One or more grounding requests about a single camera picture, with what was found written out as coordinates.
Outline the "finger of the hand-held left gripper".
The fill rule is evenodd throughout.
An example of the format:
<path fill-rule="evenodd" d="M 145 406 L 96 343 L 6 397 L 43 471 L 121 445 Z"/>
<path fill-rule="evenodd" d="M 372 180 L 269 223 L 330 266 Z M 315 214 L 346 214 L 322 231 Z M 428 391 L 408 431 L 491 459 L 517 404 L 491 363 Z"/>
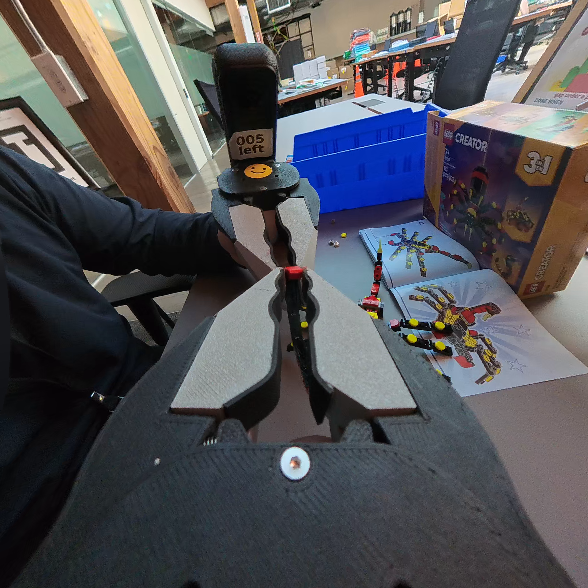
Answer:
<path fill-rule="evenodd" d="M 235 232 L 234 249 L 238 263 L 255 279 L 261 279 L 277 268 L 274 245 L 277 241 L 276 211 L 261 210 L 251 205 L 230 209 Z"/>
<path fill-rule="evenodd" d="M 318 229 L 304 198 L 288 198 L 276 207 L 290 266 L 314 269 Z"/>

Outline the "blue plastic bin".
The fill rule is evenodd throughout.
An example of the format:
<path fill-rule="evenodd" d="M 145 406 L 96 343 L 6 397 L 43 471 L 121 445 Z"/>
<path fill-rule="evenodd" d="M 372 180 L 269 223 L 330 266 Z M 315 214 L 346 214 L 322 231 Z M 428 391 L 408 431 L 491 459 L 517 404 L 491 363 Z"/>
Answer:
<path fill-rule="evenodd" d="M 293 162 L 320 197 L 320 213 L 423 197 L 428 104 L 295 136 Z"/>

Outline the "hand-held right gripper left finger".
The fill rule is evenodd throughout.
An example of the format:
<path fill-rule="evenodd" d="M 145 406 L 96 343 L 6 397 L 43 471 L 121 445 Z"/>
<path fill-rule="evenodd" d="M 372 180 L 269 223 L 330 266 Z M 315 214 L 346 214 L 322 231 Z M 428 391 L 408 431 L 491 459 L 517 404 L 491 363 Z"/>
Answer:
<path fill-rule="evenodd" d="M 203 323 L 170 405 L 172 413 L 236 419 L 246 430 L 280 396 L 280 320 L 285 272 L 274 269 Z"/>

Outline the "black office chair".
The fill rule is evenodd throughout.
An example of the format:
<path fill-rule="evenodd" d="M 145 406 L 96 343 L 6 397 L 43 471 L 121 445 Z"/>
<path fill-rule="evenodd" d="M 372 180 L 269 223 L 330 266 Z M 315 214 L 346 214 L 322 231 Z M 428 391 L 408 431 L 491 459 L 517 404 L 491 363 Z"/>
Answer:
<path fill-rule="evenodd" d="M 467 1 L 433 103 L 453 111 L 484 100 L 520 1 Z"/>

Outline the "black red lego claw arm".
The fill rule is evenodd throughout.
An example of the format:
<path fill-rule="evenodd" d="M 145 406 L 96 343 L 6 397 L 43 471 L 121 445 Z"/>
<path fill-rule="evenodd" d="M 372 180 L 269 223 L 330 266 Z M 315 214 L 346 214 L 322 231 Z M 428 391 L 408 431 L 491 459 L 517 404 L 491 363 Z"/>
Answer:
<path fill-rule="evenodd" d="M 296 355 L 304 385 L 311 392 L 314 376 L 311 364 L 311 346 L 308 335 L 307 280 L 305 269 L 299 266 L 285 268 L 285 303 L 290 328 L 289 349 Z"/>

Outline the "lego set box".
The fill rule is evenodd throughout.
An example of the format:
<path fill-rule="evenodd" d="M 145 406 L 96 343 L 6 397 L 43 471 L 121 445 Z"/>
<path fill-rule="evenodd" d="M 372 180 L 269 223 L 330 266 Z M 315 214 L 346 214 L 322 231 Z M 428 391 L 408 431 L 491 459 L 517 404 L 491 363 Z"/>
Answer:
<path fill-rule="evenodd" d="M 428 112 L 423 215 L 519 298 L 565 290 L 587 250 L 587 111 Z"/>

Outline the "white wall switch plate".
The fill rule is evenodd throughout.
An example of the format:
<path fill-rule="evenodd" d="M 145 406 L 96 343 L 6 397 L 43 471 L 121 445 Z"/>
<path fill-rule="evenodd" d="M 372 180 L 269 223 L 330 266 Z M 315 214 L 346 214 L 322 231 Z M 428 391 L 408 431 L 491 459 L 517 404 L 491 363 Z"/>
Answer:
<path fill-rule="evenodd" d="M 32 56 L 31 61 L 63 107 L 73 107 L 88 100 L 86 92 L 61 55 L 48 51 Z"/>

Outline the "lego instruction booklet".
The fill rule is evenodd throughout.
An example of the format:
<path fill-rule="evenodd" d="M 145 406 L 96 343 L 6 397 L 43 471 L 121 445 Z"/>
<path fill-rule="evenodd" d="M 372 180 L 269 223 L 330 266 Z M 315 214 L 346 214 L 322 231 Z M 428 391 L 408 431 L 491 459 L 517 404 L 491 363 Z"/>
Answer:
<path fill-rule="evenodd" d="M 462 397 L 587 374 L 508 283 L 427 220 L 359 231 L 400 307 L 389 329 Z"/>

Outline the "black yellow lego scorpion model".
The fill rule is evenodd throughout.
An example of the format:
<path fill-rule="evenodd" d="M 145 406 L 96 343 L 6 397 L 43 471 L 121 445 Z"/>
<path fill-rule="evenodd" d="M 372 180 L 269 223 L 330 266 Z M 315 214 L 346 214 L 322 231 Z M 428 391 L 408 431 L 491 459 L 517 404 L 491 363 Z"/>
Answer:
<path fill-rule="evenodd" d="M 382 281 L 383 273 L 383 249 L 382 243 L 379 241 L 379 246 L 376 251 L 376 261 L 373 271 L 373 283 L 371 286 L 371 293 L 369 296 L 361 298 L 358 301 L 358 306 L 367 312 L 373 319 L 383 320 L 384 303 L 378 297 L 380 283 Z M 426 322 L 417 319 L 391 319 L 387 323 L 390 330 L 398 333 L 401 338 L 410 346 L 427 351 L 432 351 L 446 357 L 452 357 L 452 348 L 439 340 L 423 339 L 415 334 L 406 334 L 403 329 L 412 329 L 423 332 L 431 332 L 433 334 L 440 334 L 441 336 L 448 335 L 452 332 L 450 325 L 442 321 Z"/>

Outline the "framed marker sign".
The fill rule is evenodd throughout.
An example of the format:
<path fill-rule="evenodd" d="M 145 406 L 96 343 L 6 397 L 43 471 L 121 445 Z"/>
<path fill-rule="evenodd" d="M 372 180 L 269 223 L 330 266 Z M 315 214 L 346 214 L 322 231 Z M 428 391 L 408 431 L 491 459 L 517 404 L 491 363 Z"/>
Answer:
<path fill-rule="evenodd" d="M 100 187 L 20 96 L 1 99 L 1 146 L 25 155 L 80 186 L 95 190 Z"/>

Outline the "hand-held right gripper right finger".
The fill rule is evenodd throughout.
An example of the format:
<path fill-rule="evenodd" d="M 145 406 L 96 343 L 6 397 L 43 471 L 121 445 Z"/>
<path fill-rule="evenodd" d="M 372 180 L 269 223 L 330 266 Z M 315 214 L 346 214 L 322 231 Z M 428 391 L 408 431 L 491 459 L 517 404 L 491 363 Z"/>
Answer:
<path fill-rule="evenodd" d="M 309 400 L 318 423 L 406 416 L 417 404 L 371 316 L 320 277 L 305 271 Z"/>

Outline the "person's left hand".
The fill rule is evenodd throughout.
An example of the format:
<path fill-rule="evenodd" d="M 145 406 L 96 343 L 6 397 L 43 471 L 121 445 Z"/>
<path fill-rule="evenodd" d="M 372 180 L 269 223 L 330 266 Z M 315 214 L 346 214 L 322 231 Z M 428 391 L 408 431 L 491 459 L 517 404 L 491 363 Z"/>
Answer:
<path fill-rule="evenodd" d="M 217 231 L 217 239 L 222 248 L 230 255 L 230 257 L 242 268 L 247 268 L 246 261 L 242 255 L 237 251 L 235 243 L 223 231 Z"/>

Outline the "wooden post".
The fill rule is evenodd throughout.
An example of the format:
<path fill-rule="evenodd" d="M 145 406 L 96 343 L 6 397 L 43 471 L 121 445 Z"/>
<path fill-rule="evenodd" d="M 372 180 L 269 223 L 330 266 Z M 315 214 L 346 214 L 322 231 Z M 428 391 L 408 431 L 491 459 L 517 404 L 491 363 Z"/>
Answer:
<path fill-rule="evenodd" d="M 87 1 L 24 1 L 43 40 L 62 55 L 88 99 L 69 113 L 125 196 L 145 208 L 195 212 Z"/>

